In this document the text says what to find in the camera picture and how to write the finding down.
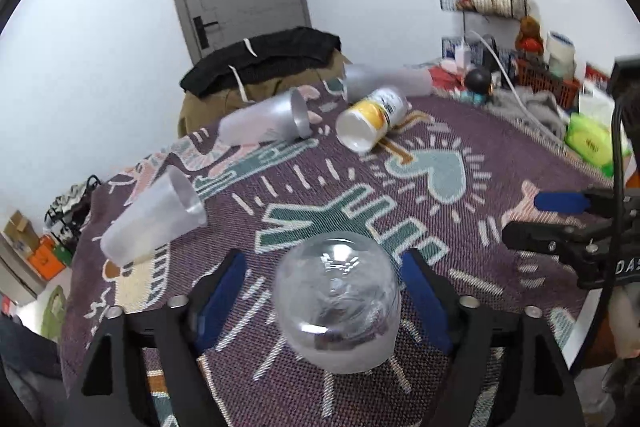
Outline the person's hand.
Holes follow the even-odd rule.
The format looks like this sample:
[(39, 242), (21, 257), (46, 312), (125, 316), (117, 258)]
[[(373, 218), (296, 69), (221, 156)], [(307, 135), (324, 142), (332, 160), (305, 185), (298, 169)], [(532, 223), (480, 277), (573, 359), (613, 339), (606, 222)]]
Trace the person's hand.
[(640, 352), (640, 284), (613, 288), (608, 302), (608, 323), (620, 359), (638, 358)]

